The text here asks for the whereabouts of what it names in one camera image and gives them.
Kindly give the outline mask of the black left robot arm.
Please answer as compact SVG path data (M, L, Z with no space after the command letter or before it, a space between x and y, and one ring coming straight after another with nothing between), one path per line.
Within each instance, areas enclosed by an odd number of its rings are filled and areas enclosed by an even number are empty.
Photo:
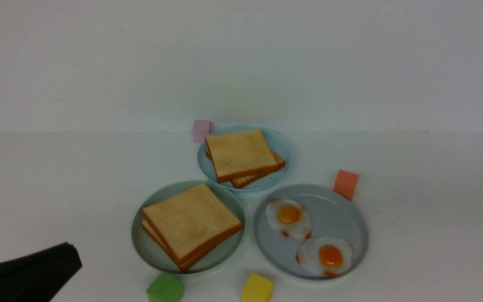
M0 262L0 302L50 302L81 268L78 250L67 242Z

